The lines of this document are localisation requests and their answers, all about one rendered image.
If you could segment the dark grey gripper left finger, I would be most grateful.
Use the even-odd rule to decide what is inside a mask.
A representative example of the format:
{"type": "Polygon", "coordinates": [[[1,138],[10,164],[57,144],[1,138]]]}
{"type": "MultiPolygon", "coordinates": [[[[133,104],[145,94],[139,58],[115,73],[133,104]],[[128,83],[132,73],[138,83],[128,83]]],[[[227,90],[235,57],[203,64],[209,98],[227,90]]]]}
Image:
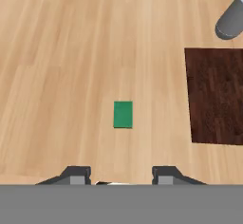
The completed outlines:
{"type": "Polygon", "coordinates": [[[40,185],[90,185],[90,176],[90,166],[67,166],[59,176],[44,180],[40,185]]]}

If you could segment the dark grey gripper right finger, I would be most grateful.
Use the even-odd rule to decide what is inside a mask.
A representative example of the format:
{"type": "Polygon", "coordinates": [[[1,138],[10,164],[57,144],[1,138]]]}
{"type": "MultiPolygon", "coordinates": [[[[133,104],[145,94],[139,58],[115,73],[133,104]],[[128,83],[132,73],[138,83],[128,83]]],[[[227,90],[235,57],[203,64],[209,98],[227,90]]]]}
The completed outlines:
{"type": "Polygon", "coordinates": [[[176,166],[153,166],[153,185],[204,185],[204,182],[184,176],[176,166]]]}

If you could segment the green sponge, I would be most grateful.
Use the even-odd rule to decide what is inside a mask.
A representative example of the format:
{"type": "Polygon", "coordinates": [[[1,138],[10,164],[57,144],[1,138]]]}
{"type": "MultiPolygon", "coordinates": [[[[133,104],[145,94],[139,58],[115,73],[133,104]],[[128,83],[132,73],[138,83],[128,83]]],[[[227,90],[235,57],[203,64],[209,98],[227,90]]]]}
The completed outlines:
{"type": "Polygon", "coordinates": [[[114,123],[115,128],[133,127],[133,103],[114,102],[114,123]]]}

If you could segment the dark wooden cutting board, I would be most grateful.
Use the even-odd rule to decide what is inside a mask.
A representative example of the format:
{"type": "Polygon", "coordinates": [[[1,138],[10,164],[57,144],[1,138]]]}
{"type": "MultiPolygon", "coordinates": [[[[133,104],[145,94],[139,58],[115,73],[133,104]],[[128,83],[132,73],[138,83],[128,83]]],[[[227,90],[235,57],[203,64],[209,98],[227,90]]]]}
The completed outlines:
{"type": "Polygon", "coordinates": [[[184,53],[192,142],[243,146],[243,48],[184,53]]]}

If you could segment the grey cylinder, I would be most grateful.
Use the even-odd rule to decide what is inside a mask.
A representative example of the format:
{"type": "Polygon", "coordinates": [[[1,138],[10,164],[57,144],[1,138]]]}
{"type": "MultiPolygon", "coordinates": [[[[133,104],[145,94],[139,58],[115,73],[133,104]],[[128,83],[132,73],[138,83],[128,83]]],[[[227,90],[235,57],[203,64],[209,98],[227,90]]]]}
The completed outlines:
{"type": "Polygon", "coordinates": [[[243,31],[243,0],[233,0],[215,24],[215,34],[232,40],[243,31]]]}

